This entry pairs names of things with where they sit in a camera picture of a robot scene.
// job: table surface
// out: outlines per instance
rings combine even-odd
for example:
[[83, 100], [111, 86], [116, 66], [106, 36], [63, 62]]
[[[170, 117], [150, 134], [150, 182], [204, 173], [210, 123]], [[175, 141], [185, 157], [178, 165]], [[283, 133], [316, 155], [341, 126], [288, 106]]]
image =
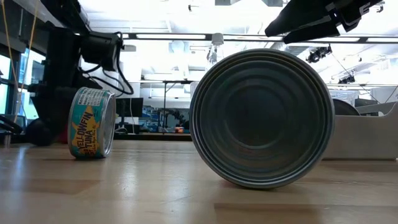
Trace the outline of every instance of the table surface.
[[115, 141], [97, 161], [66, 145], [2, 147], [0, 223], [397, 224], [398, 164], [323, 161], [264, 191], [218, 177], [192, 142]]

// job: metal can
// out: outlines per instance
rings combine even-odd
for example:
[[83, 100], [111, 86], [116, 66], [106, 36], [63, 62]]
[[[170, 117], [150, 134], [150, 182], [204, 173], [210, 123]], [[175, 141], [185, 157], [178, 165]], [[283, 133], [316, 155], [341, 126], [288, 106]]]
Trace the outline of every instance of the metal can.
[[114, 93], [80, 88], [68, 120], [70, 154], [79, 159], [99, 159], [111, 152], [116, 120]]
[[252, 49], [224, 58], [200, 80], [190, 131], [202, 159], [224, 179], [271, 189], [307, 174], [334, 127], [319, 74], [299, 58]]

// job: monitor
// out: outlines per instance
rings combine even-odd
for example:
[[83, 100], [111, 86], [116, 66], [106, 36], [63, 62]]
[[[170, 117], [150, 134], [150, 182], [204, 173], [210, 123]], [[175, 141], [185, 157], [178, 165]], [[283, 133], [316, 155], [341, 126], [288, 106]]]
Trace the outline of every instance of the monitor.
[[140, 118], [143, 105], [143, 98], [119, 98], [116, 99], [116, 113], [122, 117]]

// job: can lid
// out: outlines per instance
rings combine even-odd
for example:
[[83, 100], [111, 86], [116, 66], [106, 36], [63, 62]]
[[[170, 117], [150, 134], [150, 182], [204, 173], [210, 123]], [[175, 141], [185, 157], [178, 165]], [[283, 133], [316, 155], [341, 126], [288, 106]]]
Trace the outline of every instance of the can lid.
[[254, 49], [231, 55], [203, 77], [190, 127], [198, 152], [236, 184], [273, 188], [305, 175], [334, 126], [323, 80], [293, 55]]

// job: ceiling light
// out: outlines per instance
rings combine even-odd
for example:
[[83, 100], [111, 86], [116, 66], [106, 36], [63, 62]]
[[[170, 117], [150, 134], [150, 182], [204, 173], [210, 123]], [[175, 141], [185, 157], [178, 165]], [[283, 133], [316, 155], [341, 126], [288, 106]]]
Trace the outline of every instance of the ceiling light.
[[328, 47], [328, 44], [323, 43], [290, 43], [287, 44], [289, 47]]
[[345, 86], [345, 87], [352, 87], [352, 86], [358, 86], [358, 87], [396, 87], [397, 85], [386, 85], [386, 84], [329, 84], [327, 83], [326, 86], [335, 86], [335, 87], [340, 87], [340, 86]]
[[398, 43], [398, 38], [386, 38], [386, 37], [372, 37], [367, 40], [367, 42], [391, 42]]
[[310, 40], [309, 42], [357, 42], [359, 41], [358, 37], [325, 37], [321, 39]]
[[[148, 97], [148, 99], [164, 99], [164, 97], [162, 97], [162, 96], [150, 96], [150, 97]], [[166, 96], [166, 99], [175, 99], [175, 100], [187, 100], [187, 99], [190, 99], [190, 97], [169, 97], [169, 96]]]
[[205, 35], [197, 34], [137, 34], [138, 39], [195, 39], [205, 40]]
[[208, 51], [210, 46], [189, 46], [189, 50], [204, 50]]
[[281, 41], [282, 37], [267, 37], [265, 35], [224, 35], [224, 40]]
[[158, 81], [158, 80], [139, 80], [139, 81], [133, 81], [129, 83], [163, 83], [163, 81]]

